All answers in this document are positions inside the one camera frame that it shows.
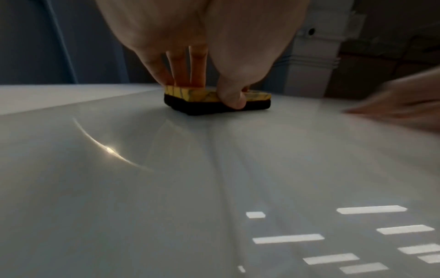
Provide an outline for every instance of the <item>human hand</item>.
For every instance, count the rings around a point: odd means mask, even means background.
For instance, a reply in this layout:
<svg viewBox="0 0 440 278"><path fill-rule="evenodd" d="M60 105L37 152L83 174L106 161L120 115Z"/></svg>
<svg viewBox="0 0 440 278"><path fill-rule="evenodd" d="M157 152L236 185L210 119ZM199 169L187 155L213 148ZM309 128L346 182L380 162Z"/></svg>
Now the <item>human hand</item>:
<svg viewBox="0 0 440 278"><path fill-rule="evenodd" d="M204 87L208 48L217 93L234 109L269 72L300 27L309 0L96 0L116 37L161 85ZM189 47L191 74L187 72ZM166 53L171 73L161 54Z"/></svg>
<svg viewBox="0 0 440 278"><path fill-rule="evenodd" d="M440 131L440 67L386 83L347 113Z"/></svg>

